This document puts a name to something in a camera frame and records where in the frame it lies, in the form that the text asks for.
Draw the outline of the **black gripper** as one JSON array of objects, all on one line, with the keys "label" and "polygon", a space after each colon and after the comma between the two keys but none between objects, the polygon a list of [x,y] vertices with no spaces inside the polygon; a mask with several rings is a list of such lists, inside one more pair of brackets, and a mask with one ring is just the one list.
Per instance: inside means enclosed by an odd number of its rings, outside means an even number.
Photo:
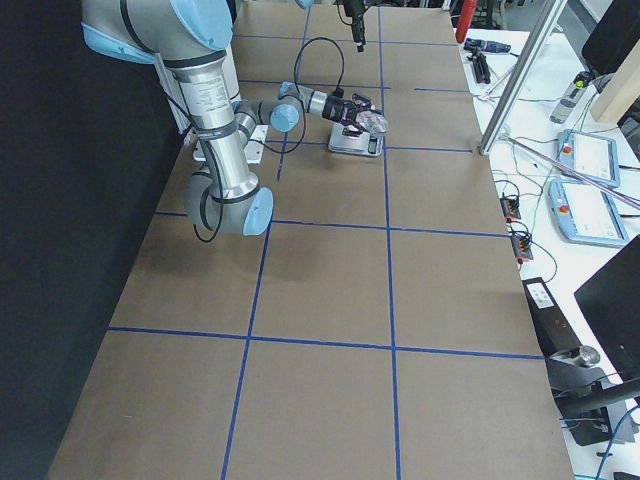
[{"label": "black gripper", "polygon": [[357,52],[365,48],[365,27],[363,16],[365,14],[365,2],[363,0],[343,0],[343,8],[346,16],[352,21],[352,37]]},{"label": "black gripper", "polygon": [[381,110],[372,103],[371,98],[365,95],[353,95],[351,100],[328,96],[324,102],[321,116],[334,123],[343,123],[343,136],[358,138],[365,133],[365,127],[361,123],[353,122],[356,118],[355,109],[381,113]]}]

